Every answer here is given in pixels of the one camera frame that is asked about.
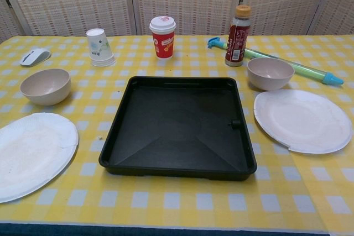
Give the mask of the beige plastic bowl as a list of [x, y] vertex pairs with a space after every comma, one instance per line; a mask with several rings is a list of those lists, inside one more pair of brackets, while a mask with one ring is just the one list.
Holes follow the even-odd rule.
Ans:
[[71, 77], [63, 69], [42, 70], [27, 77], [21, 83], [20, 91], [34, 104], [52, 106], [69, 95]]
[[249, 82], [258, 89], [275, 91], [283, 88], [295, 74], [287, 62], [270, 57], [258, 57], [247, 64]]

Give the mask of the white paper plate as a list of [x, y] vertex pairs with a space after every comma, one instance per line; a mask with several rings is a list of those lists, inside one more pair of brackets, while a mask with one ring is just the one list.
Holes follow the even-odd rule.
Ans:
[[352, 138], [347, 114], [327, 98], [311, 92], [262, 92], [254, 100], [254, 116], [270, 137], [297, 153], [333, 153]]
[[0, 203], [45, 186], [67, 167], [78, 143], [75, 124], [55, 113], [33, 113], [1, 128]]

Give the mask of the black square plastic tray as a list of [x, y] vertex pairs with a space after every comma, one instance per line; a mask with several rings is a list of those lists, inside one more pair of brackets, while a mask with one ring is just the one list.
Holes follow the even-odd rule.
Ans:
[[257, 163], [236, 81], [131, 77], [99, 163], [117, 175], [248, 179]]

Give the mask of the red paper cup white lid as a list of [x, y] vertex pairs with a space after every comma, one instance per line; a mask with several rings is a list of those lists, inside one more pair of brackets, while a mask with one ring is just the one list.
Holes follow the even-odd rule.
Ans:
[[172, 17], [158, 16], [150, 21], [156, 56], [158, 59], [170, 59], [173, 56], [176, 22]]

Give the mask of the brown drink bottle yellow cap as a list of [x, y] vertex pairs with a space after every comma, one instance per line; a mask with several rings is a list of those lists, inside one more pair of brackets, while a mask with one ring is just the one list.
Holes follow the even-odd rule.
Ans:
[[227, 49], [225, 54], [225, 64], [230, 67], [241, 66], [248, 33], [251, 27], [251, 7], [238, 5], [235, 9], [235, 16], [231, 20]]

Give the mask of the stack of white paper cups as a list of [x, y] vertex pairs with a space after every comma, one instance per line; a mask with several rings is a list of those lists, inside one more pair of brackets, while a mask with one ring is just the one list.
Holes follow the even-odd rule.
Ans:
[[90, 29], [86, 32], [86, 36], [93, 66], [105, 67], [115, 63], [114, 54], [104, 29]]

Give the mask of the dark blue table pad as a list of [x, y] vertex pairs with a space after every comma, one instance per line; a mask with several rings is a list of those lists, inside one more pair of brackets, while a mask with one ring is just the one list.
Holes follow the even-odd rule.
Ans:
[[331, 236], [309, 232], [110, 227], [73, 224], [0, 223], [0, 236]]

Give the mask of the woven folding screen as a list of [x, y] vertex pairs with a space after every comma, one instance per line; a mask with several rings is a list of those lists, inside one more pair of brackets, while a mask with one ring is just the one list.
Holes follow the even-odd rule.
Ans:
[[251, 7], [252, 35], [354, 34], [354, 0], [0, 0], [0, 42], [16, 35], [148, 35], [173, 17], [181, 35], [224, 35], [235, 8]]

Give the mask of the white computer mouse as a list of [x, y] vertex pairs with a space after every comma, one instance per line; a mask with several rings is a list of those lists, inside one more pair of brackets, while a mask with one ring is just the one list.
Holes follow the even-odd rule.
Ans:
[[25, 67], [35, 66], [51, 56], [51, 52], [45, 48], [36, 48], [27, 52], [20, 60], [20, 65]]

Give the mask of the green and blue water pump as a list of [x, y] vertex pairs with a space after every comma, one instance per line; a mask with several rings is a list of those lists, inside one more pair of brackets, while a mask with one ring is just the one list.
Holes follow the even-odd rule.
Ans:
[[267, 58], [282, 60], [284, 62], [289, 63], [293, 67], [293, 69], [297, 75], [307, 77], [307, 78], [310, 78], [313, 80], [317, 80], [317, 81], [319, 81], [323, 84], [326, 84], [326, 85], [339, 86], [339, 85], [343, 85], [343, 83], [344, 83], [344, 81], [342, 79], [340, 79], [339, 77], [335, 76], [334, 74], [332, 74], [330, 72], [321, 71], [321, 70], [318, 70], [318, 69], [315, 69], [312, 67], [308, 67], [308, 66], [301, 65], [301, 64], [298, 64], [298, 63], [295, 63], [292, 61], [281, 59], [281, 58], [278, 58], [273, 55], [259, 52], [257, 50], [246, 48], [244, 55], [246, 58], [249, 58], [249, 59], [254, 59], [254, 58], [258, 58], [258, 57], [267, 57]]

